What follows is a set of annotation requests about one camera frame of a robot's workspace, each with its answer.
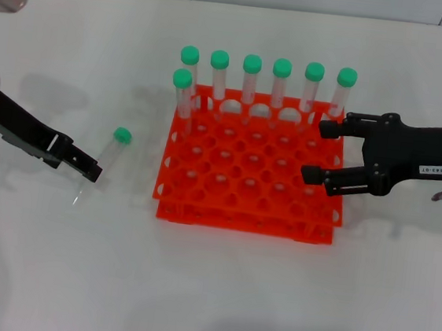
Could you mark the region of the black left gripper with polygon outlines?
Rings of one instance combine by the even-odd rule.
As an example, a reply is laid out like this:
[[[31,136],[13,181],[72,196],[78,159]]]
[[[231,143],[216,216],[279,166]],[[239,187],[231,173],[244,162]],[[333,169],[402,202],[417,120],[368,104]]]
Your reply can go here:
[[[64,162],[90,182],[96,182],[103,171],[93,157],[73,145],[69,136],[37,120],[1,91],[0,135],[5,142],[55,169]]]

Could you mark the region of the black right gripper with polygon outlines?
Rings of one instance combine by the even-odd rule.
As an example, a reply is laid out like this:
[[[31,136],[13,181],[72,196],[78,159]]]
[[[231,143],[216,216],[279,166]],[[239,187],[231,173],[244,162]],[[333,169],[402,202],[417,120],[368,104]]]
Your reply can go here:
[[[364,166],[326,169],[300,167],[304,184],[324,186],[328,196],[387,195],[399,182],[442,180],[442,128],[410,127],[397,114],[381,116],[349,112],[345,118],[319,123],[322,138],[364,138]],[[434,200],[442,200],[442,192]]]

